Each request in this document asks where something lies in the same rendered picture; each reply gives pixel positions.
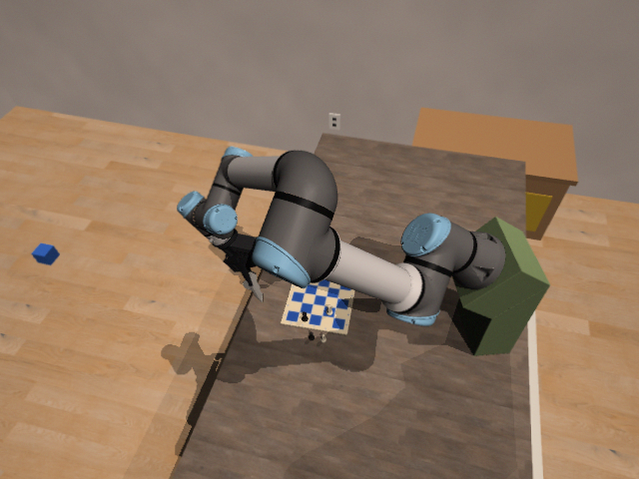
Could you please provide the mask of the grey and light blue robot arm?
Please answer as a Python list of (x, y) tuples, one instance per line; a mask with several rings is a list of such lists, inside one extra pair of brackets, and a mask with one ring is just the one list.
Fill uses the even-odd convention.
[(251, 254), (257, 267), (300, 288), (327, 280), (380, 299), (389, 316), (404, 322), (433, 325), (451, 276), (464, 287), (482, 289), (505, 264), (497, 237), (431, 213), (404, 230), (403, 263), (340, 240), (330, 227), (337, 205), (334, 177), (324, 161), (306, 151), (254, 157), (227, 147), (207, 199), (192, 191), (177, 211), (209, 242), (222, 245), (237, 225), (243, 188), (275, 194), (259, 236), (238, 234), (232, 250)]

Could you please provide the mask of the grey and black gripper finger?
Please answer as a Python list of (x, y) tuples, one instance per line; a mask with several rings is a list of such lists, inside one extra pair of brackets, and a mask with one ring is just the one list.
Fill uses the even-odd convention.
[(260, 302), (263, 302), (263, 294), (260, 290), (260, 286), (257, 283), (257, 274), (253, 272), (249, 267), (247, 267), (245, 263), (241, 263), (241, 273), (245, 279), (245, 281), (243, 282), (244, 288), (252, 290), (257, 299)]

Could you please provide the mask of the blue and white chessboard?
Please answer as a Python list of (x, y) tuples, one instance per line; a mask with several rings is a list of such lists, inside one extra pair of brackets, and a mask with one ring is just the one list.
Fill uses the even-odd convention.
[[(281, 324), (347, 335), (355, 290), (323, 280), (307, 288), (292, 284)], [(327, 306), (332, 305), (332, 315)], [(308, 321), (302, 321), (303, 312)]]

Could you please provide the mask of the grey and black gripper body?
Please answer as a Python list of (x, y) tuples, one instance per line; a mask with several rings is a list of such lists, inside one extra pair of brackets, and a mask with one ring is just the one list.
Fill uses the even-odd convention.
[[(234, 229), (234, 233), (228, 241), (222, 245), (214, 245), (214, 247), (223, 248), (222, 251), (226, 254), (224, 263), (234, 272), (241, 272), (241, 263), (245, 263), (247, 267), (255, 267), (256, 265), (253, 263), (251, 254), (232, 250), (230, 244), (236, 239), (237, 235), (238, 231)], [(225, 248), (225, 246), (227, 247)]]

